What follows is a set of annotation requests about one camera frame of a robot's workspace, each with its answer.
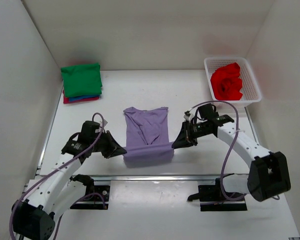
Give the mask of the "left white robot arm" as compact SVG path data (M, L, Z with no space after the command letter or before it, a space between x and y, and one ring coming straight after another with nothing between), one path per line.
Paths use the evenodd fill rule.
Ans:
M12 239L19 234L30 240L48 240L57 228L56 221L77 201L96 195L94 180L84 174L75 174L93 154L105 159L126 154L105 130L107 121L93 119L82 124L61 150L52 171L26 190L11 209L9 233Z

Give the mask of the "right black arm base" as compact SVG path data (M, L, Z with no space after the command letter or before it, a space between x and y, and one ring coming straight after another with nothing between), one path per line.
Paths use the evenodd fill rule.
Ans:
M220 178L212 183L199 183L198 192L187 197L187 202L199 201L201 212L244 212L247 204L244 198L238 201L230 201L221 191Z

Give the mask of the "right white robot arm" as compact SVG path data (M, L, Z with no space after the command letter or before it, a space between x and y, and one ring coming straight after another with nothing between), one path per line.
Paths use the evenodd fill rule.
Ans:
M208 135L214 135L229 146L220 176L215 180L216 198L239 201L251 195L256 201L263 202L291 190L287 158L282 152L272 152L248 137L239 128L238 117L220 115L212 102L198 104L193 110L195 113L191 110L184 113L181 130L172 148L197 146L198 138ZM231 152L244 160L249 168L247 175L225 174Z

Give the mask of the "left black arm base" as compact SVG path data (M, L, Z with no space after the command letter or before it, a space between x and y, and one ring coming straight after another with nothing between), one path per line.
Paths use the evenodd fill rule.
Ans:
M109 183L97 183L88 175L78 174L70 177L70 182L81 183L85 187L83 199L75 202L72 210L108 210L110 190Z

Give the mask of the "purple t-shirt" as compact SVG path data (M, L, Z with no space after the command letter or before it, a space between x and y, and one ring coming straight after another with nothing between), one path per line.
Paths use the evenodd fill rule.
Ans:
M126 122L126 151L123 160L128 168L158 166L172 161L174 149L169 140L168 107L123 111Z

